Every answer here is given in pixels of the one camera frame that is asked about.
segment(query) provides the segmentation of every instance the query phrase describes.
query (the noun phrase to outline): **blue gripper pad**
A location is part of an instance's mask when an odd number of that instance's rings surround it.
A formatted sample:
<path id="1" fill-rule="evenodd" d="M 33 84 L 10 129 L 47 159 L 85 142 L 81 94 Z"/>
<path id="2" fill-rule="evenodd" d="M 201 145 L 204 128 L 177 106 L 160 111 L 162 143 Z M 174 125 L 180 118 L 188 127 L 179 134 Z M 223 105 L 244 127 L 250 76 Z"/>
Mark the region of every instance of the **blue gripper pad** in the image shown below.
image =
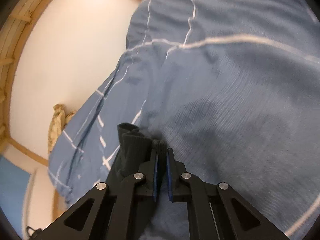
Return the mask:
<path id="1" fill-rule="evenodd" d="M 170 169 L 170 162 L 169 162 L 169 154 L 167 153 L 167 178 L 168 178 L 168 196 L 169 200 L 172 201 L 173 194 L 172 194 L 172 177 L 171 177 L 171 169 Z"/>
<path id="2" fill-rule="evenodd" d="M 155 168 L 153 173 L 153 201 L 157 198 L 157 187 L 158 187 L 158 155 L 156 155 Z"/>

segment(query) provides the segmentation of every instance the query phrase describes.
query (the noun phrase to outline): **blue duvet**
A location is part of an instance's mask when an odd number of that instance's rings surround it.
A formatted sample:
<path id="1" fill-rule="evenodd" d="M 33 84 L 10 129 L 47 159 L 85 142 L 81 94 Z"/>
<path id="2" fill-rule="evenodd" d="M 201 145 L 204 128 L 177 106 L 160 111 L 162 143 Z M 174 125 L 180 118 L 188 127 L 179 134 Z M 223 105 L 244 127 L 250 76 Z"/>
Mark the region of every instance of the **blue duvet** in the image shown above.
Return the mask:
<path id="1" fill-rule="evenodd" d="M 302 239 L 320 213 L 317 18 L 304 0 L 144 0 L 127 51 L 50 155 L 68 205 L 107 178 L 122 122 Z M 141 239 L 188 239 L 187 210 L 165 188 Z"/>

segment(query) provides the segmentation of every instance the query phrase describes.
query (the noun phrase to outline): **white wall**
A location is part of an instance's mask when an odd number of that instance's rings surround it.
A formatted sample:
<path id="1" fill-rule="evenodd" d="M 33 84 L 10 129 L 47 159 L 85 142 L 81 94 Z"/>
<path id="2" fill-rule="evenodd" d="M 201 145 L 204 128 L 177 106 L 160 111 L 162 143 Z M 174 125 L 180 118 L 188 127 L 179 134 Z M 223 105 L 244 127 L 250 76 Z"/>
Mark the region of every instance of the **white wall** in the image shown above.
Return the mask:
<path id="1" fill-rule="evenodd" d="M 52 223 L 54 195 L 54 187 L 47 173 L 48 168 L 32 160 L 11 145 L 7 147 L 2 155 L 30 174 L 36 171 L 28 205 L 27 225 L 34 229 L 46 228 Z"/>
<path id="2" fill-rule="evenodd" d="M 13 139 L 47 159 L 52 107 L 79 109 L 116 67 L 137 0 L 53 0 L 32 31 L 15 75 Z"/>

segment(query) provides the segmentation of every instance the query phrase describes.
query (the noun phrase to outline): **metal pivot screw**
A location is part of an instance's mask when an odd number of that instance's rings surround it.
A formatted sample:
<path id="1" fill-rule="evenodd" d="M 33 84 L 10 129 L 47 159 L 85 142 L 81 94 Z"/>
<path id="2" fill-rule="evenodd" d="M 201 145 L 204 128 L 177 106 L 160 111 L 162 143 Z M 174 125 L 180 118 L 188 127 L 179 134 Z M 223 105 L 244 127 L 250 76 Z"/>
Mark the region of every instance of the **metal pivot screw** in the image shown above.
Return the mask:
<path id="1" fill-rule="evenodd" d="M 100 182 L 96 185 L 98 190 L 102 190 L 105 189 L 107 187 L 107 184 L 105 184 L 104 182 Z"/>
<path id="2" fill-rule="evenodd" d="M 188 172 L 184 172 L 184 173 L 181 174 L 181 177 L 183 179 L 190 179 L 191 178 L 191 174 L 188 173 Z"/>
<path id="3" fill-rule="evenodd" d="M 221 182 L 219 183 L 219 188 L 221 189 L 228 189 L 229 185 L 225 182 Z"/>
<path id="4" fill-rule="evenodd" d="M 142 179 L 143 178 L 143 173 L 137 172 L 136 174 L 134 174 L 134 178 L 135 179 Z"/>

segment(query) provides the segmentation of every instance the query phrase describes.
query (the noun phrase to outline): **wooden frame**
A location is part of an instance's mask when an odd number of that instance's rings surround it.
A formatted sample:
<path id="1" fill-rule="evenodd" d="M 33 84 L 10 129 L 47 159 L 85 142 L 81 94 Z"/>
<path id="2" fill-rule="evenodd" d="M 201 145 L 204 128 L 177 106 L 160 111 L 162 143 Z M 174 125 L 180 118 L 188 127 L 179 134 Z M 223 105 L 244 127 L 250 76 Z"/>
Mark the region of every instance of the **wooden frame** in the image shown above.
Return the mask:
<path id="1" fill-rule="evenodd" d="M 36 22 L 52 0 L 20 0 L 0 30 L 0 152 L 9 143 L 31 159 L 48 166 L 48 160 L 33 153 L 10 135 L 12 85 L 23 48 Z M 52 218 L 58 212 L 59 194 L 54 193 Z"/>

